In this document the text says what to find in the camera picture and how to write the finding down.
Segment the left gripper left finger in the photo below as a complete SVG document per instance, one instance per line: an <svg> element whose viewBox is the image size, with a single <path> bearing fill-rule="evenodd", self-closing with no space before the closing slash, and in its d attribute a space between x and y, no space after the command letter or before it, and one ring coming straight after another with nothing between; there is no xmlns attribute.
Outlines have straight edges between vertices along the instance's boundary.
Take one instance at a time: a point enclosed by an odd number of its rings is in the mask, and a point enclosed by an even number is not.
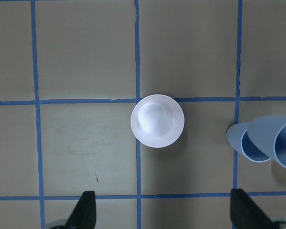
<svg viewBox="0 0 286 229"><path fill-rule="evenodd" d="M94 191L85 191L72 211L65 227L67 229L94 229L97 220Z"/></svg>

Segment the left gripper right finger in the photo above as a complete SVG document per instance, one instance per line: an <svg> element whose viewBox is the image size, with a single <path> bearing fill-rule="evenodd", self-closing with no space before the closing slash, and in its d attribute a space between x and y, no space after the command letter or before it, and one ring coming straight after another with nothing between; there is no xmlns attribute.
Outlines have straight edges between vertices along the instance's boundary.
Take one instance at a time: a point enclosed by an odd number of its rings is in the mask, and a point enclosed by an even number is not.
<svg viewBox="0 0 286 229"><path fill-rule="evenodd" d="M230 219L236 229L273 228L270 218L242 189L231 189Z"/></svg>

